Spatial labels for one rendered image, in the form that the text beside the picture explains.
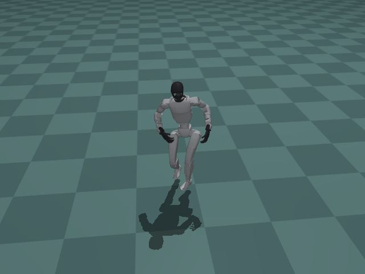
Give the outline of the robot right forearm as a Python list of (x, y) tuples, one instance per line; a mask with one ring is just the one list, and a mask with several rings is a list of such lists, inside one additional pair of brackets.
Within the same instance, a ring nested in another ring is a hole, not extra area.
[(157, 132), (160, 133), (159, 127), (163, 128), (162, 122), (161, 122), (161, 118), (157, 117), (157, 112), (154, 113), (154, 120), (156, 123), (156, 127), (157, 127)]

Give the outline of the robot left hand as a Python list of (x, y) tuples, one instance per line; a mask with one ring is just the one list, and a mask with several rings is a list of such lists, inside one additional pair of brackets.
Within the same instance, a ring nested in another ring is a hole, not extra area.
[(206, 133), (205, 133), (205, 135), (202, 137), (202, 138), (204, 138), (204, 140), (203, 141), (200, 141), (201, 143), (205, 143), (205, 142), (207, 142), (207, 140), (208, 140), (208, 137), (209, 137), (209, 134), (210, 134), (210, 125), (209, 124), (207, 124), (206, 125)]

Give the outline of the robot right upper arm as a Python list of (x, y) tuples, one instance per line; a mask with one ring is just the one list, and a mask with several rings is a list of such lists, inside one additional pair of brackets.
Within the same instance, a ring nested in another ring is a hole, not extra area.
[(158, 106), (157, 108), (157, 117), (162, 118), (162, 112), (166, 109), (169, 108), (169, 101), (170, 99), (163, 99), (161, 101), (161, 104)]

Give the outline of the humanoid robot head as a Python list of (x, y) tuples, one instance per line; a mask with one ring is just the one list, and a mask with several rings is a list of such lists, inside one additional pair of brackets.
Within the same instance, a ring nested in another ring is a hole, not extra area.
[[(184, 100), (184, 99), (181, 99), (182, 97), (186, 98), (186, 96), (183, 95), (183, 84), (181, 82), (172, 83), (171, 93), (176, 102), (182, 102)], [(176, 95), (174, 96), (174, 94), (176, 94)]]

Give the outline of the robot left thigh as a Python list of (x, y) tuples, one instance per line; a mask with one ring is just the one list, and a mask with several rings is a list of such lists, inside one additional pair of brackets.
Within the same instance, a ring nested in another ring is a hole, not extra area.
[(198, 130), (191, 129), (191, 137), (186, 149), (184, 164), (188, 166), (191, 164), (200, 139), (201, 139), (201, 132), (199, 132)]

